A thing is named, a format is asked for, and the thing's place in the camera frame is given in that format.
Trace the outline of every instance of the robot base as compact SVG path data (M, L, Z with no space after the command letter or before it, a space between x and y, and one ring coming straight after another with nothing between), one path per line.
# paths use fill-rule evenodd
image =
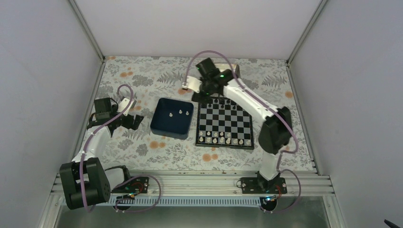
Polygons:
M277 178L276 182L267 190L259 186L257 177L242 177L240 182L242 194L279 194L276 186L280 187L281 194L287 193L287 185L284 178Z

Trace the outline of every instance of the table surface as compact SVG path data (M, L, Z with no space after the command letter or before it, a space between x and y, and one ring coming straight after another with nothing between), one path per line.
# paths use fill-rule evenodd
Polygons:
M201 60L203 58L197 58L193 65ZM191 102L192 93L180 89L181 79L189 61L188 57L111 56L107 58L96 97L112 97L118 100L117 88L121 84L129 84L137 100L136 106L129 113L142 115L144 119L136 131L123 127L114 131L101 157L104 168L126 165L132 170L259 170L264 151L257 142L260 129L255 121L253 122L254 150L196 147L197 103L193 103L192 124L186 140L151 133L151 119L160 98L167 97ZM224 63L220 58L213 58L213 61ZM285 61L273 59L230 59L230 61L240 66L242 80L256 94L278 107L287 106L291 110L299 151L293 155L285 154L280 168L294 171L313 170ZM199 73L194 67L189 75L198 76ZM121 95L129 97L130 93L123 88ZM295 148L292 139L286 148L290 150Z

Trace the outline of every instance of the metal base plate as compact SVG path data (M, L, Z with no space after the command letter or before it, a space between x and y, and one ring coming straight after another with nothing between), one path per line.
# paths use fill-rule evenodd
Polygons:
M256 177L242 177L240 179L242 186L242 194L279 194L276 186L281 189L281 194L287 193L286 180L278 178L277 182L268 191L263 191L258 185L258 178Z
M148 177L138 177L126 185L119 187L117 189L112 190L112 193L133 193L139 191L141 185L143 185L143 189L140 193L146 194L148 190L149 178Z

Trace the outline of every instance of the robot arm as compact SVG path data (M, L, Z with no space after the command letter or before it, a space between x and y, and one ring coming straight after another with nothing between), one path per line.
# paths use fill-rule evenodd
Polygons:
M134 117L129 115L128 111L126 111L119 116L119 118L116 118L94 134L94 131L100 125L105 124L107 121L117 116L119 112L124 110L129 102L130 100L127 98L124 98L119 105L111 105L110 98L97 99L94 101L96 112L90 117L84 142L86 142L91 135L94 136L88 143L86 153L84 152L83 144L77 156L75 156L71 162L62 164L59 171L66 204L69 209L77 209L84 206L79 176L79 164L83 153L85 154L83 161L84 185L88 205L107 202L112 188L130 178L129 171L125 166L112 167L104 170L98 157L102 156L106 144L111 139L117 127L122 126L127 129L137 130L144 117L139 115Z
M235 79L231 70L220 72L210 58L196 66L201 79L187 76L187 83L182 85L184 89L194 91L192 101L207 102L211 99L210 95L218 93L239 104L260 124L258 141L265 153L258 172L258 183L263 190L271 188L276 178L279 178L276 167L280 155L278 151L288 144L291 133L270 110L256 100L264 101L264 99L248 89L241 79ZM265 104L291 127L291 113L288 108L278 108L266 101Z

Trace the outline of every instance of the metal frame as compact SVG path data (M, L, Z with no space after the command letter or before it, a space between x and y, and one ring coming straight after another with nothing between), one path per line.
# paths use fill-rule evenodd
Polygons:
M93 102L97 93L99 84L105 68L105 57L102 54L94 36L91 33L80 9L75 0L68 0L77 18L82 24L83 30L86 32L89 40L97 52L101 61L103 61L96 83L93 88L91 99L88 104L84 120L82 122L82 129L76 142L75 150L71 154L71 158L81 147L84 133L86 131L86 121L92 111ZM287 73L290 79L291 88L294 92L294 98L297 104L297 110L301 119L302 128L304 130L305 138L307 141L308 151L311 156L313 171L299 171L296 172L301 181L302 194L301 196L322 196L331 228L344 228L344 221L341 215L340 208L334 193L333 185L329 176L319 175L318 161L314 159L311 141L307 132L304 117L301 111L297 92L295 90L294 81L291 71L289 69L290 63L294 59L296 53L304 42L307 34L311 30L313 24L316 22L319 14L322 12L328 0L321 0L314 15L312 16L309 24L305 28L298 43L292 51L288 60ZM213 203L217 206L243 206L254 207L257 206L257 199L261 196L271 195L242 195L241 189L236 187L236 182L241 177L255 177L256 173L253 171L139 171L132 170L130 174L137 175L147 173L154 175L158 178L162 185L163 196L159 206L212 206ZM286 179L288 193L283 197L295 197L298 194L298 184L295 177L290 173L283 173L282 177ZM150 180L149 191L143 196L136 197L136 201L128 201L133 205L146 206L150 204L158 196L158 186L154 180ZM100 206L111 206L117 196L121 194L112 194L111 200L107 203L100 204ZM60 181L60 176L57 175L54 181L50 196L46 203L43 215L39 222L40 228L52 228L56 225L61 205L65 205L64 193Z
M326 6L328 1L329 0L321 0L320 3L318 4L314 14L312 15L311 19L309 20L307 26L305 27L304 32L302 32L301 37L299 38L297 44L295 45L294 49L292 50L291 55L288 58L288 63L291 63L294 60L295 55L297 54L297 52L301 48L302 44L305 41L305 38L307 37L308 33L311 31L313 25L315 24L315 22L319 18L319 15L322 13L322 11L325 8L325 6Z
M99 48L98 43L96 42L94 35L92 35L91 30L89 29L89 26L86 22L86 20L84 19L83 14L81 13L80 8L78 7L77 3L75 0L68 0L68 2L70 3L71 8L73 9L75 15L77 16L77 19L80 21L81 27L83 28L85 34L87 35L88 39L91 42L92 47L94 48L95 52L97 53L99 59L101 61L104 61L104 54L102 54L101 49Z
M327 219L331 228L345 228L345 223L336 196L324 196Z

